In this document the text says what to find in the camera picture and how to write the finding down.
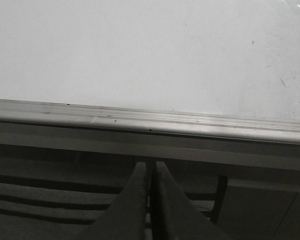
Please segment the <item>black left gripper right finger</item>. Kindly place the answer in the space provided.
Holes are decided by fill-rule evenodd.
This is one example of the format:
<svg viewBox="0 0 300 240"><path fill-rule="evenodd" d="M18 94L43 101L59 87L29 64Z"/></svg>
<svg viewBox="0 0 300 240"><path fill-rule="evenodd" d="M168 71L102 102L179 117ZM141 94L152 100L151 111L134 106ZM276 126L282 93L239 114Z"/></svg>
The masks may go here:
<svg viewBox="0 0 300 240"><path fill-rule="evenodd" d="M230 240L192 205L164 162L151 177L151 227L154 240Z"/></svg>

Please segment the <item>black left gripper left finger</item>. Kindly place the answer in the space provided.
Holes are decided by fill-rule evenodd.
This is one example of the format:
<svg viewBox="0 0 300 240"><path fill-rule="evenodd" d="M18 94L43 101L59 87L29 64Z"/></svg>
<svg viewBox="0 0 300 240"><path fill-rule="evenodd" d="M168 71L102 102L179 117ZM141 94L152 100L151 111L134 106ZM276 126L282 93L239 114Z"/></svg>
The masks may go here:
<svg viewBox="0 0 300 240"><path fill-rule="evenodd" d="M96 221L76 240L143 240L147 207L147 169L136 164L124 189Z"/></svg>

